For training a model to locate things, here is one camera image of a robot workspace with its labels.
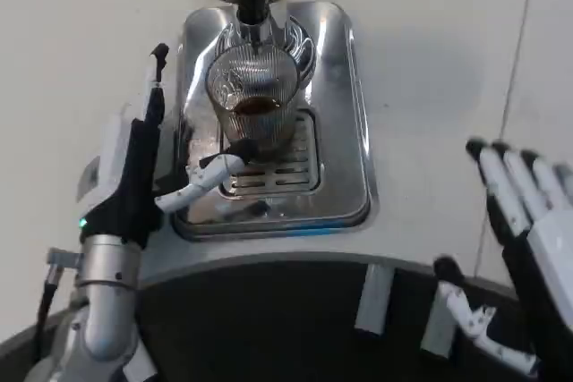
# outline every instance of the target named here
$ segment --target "drip tray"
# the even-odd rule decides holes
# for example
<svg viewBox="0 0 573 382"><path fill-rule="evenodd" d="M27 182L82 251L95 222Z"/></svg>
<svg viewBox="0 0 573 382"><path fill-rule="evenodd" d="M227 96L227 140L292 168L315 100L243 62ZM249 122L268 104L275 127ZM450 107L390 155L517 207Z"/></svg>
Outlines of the drip tray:
<svg viewBox="0 0 573 382"><path fill-rule="evenodd" d="M267 197L315 190L321 182L314 120L299 111L295 136L276 162L251 164L221 186L229 197Z"/></svg>
<svg viewBox="0 0 573 382"><path fill-rule="evenodd" d="M248 166L174 216L175 230L186 240L334 233L356 228L376 208L351 23L327 2L286 8L317 45L295 136L275 162ZM185 22L177 60L177 166L194 168L226 146L204 80L218 36L234 14L232 7L202 9Z"/></svg>

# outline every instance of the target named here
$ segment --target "ribbed glass cup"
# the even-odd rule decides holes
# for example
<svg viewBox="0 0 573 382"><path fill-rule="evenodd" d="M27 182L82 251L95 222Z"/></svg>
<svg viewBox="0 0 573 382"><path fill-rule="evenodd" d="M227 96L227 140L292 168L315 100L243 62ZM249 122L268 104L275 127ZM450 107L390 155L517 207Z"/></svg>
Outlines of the ribbed glass cup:
<svg viewBox="0 0 573 382"><path fill-rule="evenodd" d="M210 101L229 142L253 139L261 161L276 156L295 133L299 71L272 45L231 47L207 72Z"/></svg>

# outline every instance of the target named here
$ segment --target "white surface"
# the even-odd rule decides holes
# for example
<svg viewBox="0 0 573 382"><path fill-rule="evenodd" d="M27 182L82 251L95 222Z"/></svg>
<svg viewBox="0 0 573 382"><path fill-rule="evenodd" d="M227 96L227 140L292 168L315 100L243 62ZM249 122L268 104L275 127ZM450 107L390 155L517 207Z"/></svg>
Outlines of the white surface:
<svg viewBox="0 0 573 382"><path fill-rule="evenodd" d="M318 238L190 245L164 233L146 253L148 278L297 251L402 266L447 252L474 272L483 195L463 148L470 135L499 134L525 0L333 1L355 25L378 217L356 235ZM76 183L98 153L102 126L141 90L150 50L207 4L214 1L0 0L0 339L33 322L48 246L77 249Z"/></svg>
<svg viewBox="0 0 573 382"><path fill-rule="evenodd" d="M517 148L531 148L551 161L573 163L573 2L529 0L509 120L504 134ZM477 275L511 285L501 248L490 228Z"/></svg>

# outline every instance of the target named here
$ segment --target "coffee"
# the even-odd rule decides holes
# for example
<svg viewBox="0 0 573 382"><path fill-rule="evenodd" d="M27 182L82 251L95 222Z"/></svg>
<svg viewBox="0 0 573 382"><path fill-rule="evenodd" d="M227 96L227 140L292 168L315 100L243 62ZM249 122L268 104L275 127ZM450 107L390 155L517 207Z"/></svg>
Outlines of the coffee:
<svg viewBox="0 0 573 382"><path fill-rule="evenodd" d="M233 109L238 115L265 115L280 108L280 103L274 98L255 97L241 100Z"/></svg>

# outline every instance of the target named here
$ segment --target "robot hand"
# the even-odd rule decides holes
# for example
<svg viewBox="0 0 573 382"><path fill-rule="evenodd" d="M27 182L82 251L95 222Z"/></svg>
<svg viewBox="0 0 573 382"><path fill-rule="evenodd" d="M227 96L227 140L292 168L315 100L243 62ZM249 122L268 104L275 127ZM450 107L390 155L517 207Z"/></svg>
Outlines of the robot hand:
<svg viewBox="0 0 573 382"><path fill-rule="evenodd" d="M493 308L472 312L463 277L451 258L434 265L439 291L454 319L475 345L529 377L573 378L573 174L533 151L472 139L466 150L487 189L487 212L502 257L526 314L537 358L487 337Z"/></svg>

